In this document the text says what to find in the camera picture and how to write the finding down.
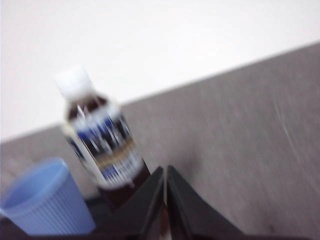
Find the bottle neck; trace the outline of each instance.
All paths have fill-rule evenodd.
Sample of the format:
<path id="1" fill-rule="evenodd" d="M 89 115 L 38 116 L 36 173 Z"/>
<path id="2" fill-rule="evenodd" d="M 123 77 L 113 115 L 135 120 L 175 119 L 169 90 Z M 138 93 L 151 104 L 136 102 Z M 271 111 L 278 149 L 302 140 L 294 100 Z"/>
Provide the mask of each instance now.
<path id="1" fill-rule="evenodd" d="M 94 90 L 84 92 L 74 97 L 67 98 L 67 102 L 71 105 L 77 105 L 79 103 L 85 103 L 92 99 L 97 98 L 97 93 Z"/>

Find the plastic bottle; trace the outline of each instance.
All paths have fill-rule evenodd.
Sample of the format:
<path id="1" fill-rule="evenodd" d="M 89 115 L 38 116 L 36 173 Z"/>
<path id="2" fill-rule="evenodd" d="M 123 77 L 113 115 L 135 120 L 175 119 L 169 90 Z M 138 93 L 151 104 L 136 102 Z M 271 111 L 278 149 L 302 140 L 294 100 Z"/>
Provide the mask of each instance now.
<path id="1" fill-rule="evenodd" d="M 101 97 L 81 66 L 56 76 L 68 103 L 62 128 L 112 210 L 125 203 L 149 177 L 121 109 Z"/>

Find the blue plastic cup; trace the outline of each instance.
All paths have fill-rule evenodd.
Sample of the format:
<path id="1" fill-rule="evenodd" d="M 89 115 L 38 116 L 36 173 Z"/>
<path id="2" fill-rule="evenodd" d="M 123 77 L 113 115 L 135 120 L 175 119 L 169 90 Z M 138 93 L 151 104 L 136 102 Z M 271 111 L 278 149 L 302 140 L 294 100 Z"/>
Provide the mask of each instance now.
<path id="1" fill-rule="evenodd" d="M 88 234 L 96 224 L 61 158 L 49 158 L 7 190 L 1 213 L 29 235 Z"/>

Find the white bottle cap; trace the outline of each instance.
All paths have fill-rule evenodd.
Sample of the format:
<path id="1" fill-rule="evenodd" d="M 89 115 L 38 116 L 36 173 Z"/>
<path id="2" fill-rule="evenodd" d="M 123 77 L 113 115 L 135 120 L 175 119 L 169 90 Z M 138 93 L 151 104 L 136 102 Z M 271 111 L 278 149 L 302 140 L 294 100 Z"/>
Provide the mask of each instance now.
<path id="1" fill-rule="evenodd" d="M 80 65 L 57 74 L 55 83 L 62 96 L 68 101 L 81 99 L 94 92 L 94 86 L 87 71 Z"/>

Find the gray carpet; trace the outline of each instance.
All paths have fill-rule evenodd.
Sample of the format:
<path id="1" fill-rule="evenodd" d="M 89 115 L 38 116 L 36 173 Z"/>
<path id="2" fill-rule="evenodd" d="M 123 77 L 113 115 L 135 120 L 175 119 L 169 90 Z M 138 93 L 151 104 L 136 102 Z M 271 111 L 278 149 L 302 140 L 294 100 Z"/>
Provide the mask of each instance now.
<path id="1" fill-rule="evenodd" d="M 246 233 L 320 239 L 320 44 L 123 107 L 147 166 L 174 165 Z M 96 189 L 59 127 L 1 145 L 1 191 L 60 156 Z"/>

